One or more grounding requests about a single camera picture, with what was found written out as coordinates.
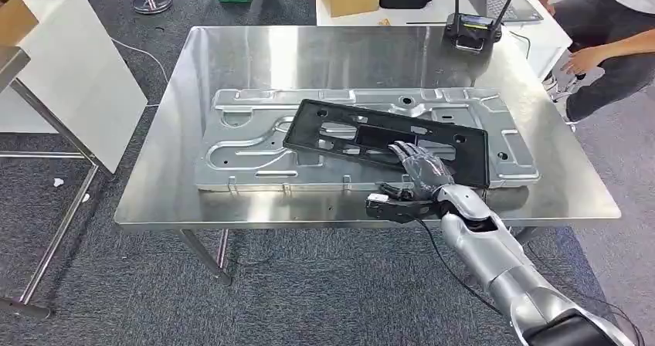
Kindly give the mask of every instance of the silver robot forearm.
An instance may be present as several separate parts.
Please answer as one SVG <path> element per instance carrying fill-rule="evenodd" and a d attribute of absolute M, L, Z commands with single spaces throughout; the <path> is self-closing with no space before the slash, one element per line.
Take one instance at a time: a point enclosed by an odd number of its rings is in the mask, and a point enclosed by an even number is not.
<path fill-rule="evenodd" d="M 581 308 L 556 290 L 526 257 L 496 213 L 470 188 L 445 185 L 441 229 L 510 322 L 524 345 L 630 345 L 610 322 Z"/>

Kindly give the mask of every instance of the robotic arm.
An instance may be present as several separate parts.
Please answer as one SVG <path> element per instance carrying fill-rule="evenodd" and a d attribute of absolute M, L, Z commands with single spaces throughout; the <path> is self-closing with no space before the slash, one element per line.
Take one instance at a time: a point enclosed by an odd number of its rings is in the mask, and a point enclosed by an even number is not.
<path fill-rule="evenodd" d="M 472 189 L 454 184 L 438 157 L 402 141 L 389 147 L 402 160 L 415 191 L 382 185 L 385 194 L 368 197 L 367 213 L 401 223 L 437 215 L 446 243 L 494 299 L 521 344 L 634 346 L 613 324 L 556 290 L 536 270 L 498 215 Z"/>

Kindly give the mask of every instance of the stainless steel table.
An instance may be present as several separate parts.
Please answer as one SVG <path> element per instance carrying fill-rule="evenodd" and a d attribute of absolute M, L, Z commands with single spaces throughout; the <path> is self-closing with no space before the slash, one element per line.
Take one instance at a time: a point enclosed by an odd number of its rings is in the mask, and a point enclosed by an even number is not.
<path fill-rule="evenodd" d="M 199 192 L 194 163 L 218 89 L 493 87 L 509 107 L 541 179 L 493 190 L 509 226 L 591 226 L 621 214 L 573 133 L 509 38 L 493 54 L 447 49 L 440 27 L 196 27 L 189 33 L 115 220 L 123 229 L 176 230 L 221 277 L 194 229 L 383 228 L 367 192 Z M 534 232 L 526 230 L 526 235 Z"/>

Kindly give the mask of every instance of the white table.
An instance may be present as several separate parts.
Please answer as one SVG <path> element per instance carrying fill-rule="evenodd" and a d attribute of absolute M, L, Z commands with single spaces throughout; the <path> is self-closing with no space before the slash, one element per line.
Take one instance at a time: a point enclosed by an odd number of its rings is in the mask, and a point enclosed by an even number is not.
<path fill-rule="evenodd" d="M 23 0 L 39 24 L 17 45 L 18 78 L 115 172 L 146 98 L 87 0 Z M 56 133 L 11 88 L 0 93 L 0 132 Z"/>
<path fill-rule="evenodd" d="M 538 0 L 528 0 L 528 2 L 544 16 L 544 20 L 531 23 L 509 23 L 504 27 L 504 31 L 512 31 L 530 39 L 531 48 L 528 54 L 528 43 L 524 39 L 512 36 L 515 39 L 515 45 L 523 54 L 528 55 L 528 64 L 532 71 L 540 80 L 543 80 L 557 63 L 559 57 L 571 45 L 571 39 Z M 316 0 L 316 24 L 378 25 L 382 20 L 388 19 L 391 25 L 407 25 L 408 22 L 425 22 L 435 25 L 433 23 L 445 23 L 454 8 L 454 0 L 432 0 L 425 8 L 418 10 L 380 8 L 374 12 L 332 18 L 323 2 Z M 460 0 L 460 11 L 476 14 L 468 0 Z"/>

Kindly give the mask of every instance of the person's hand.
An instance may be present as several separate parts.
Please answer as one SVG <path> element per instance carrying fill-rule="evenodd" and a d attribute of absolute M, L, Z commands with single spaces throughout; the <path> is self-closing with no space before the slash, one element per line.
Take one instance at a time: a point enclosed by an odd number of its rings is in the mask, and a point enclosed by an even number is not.
<path fill-rule="evenodd" d="M 555 7 L 548 3 L 548 0 L 539 0 L 539 2 L 546 8 L 546 10 L 548 10 L 550 15 L 555 16 Z"/>
<path fill-rule="evenodd" d="M 582 49 L 571 54 L 571 59 L 562 67 L 562 71 L 569 74 L 587 73 L 609 57 L 603 45 Z"/>
<path fill-rule="evenodd" d="M 404 141 L 394 141 L 389 145 L 400 158 L 402 166 L 412 178 L 414 191 L 419 200 L 435 198 L 435 192 L 442 186 L 453 184 L 453 176 L 441 158 L 425 148 Z"/>
<path fill-rule="evenodd" d="M 551 4 L 547 3 L 547 2 L 544 2 L 544 7 L 546 8 L 546 10 L 548 10 L 550 15 L 555 16 L 555 7 L 553 5 L 551 5 Z"/>

